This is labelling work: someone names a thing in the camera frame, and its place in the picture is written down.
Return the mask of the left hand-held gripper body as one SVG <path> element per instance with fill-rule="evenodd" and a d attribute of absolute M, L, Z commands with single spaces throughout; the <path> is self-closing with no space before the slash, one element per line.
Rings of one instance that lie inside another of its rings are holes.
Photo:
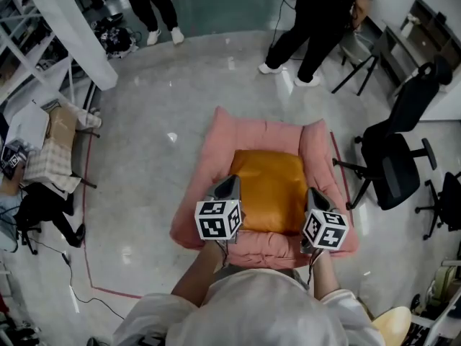
<path fill-rule="evenodd" d="M 228 175 L 213 184 L 197 202 L 194 219 L 202 240 L 235 244 L 242 225 L 240 177 Z"/>

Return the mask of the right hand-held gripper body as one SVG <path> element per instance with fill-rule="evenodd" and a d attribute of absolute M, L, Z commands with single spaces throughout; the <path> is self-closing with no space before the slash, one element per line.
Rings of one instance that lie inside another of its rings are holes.
<path fill-rule="evenodd" d="M 340 213 L 333 200 L 314 187 L 308 188 L 306 197 L 300 252 L 339 251 L 349 232 L 348 218 Z"/>

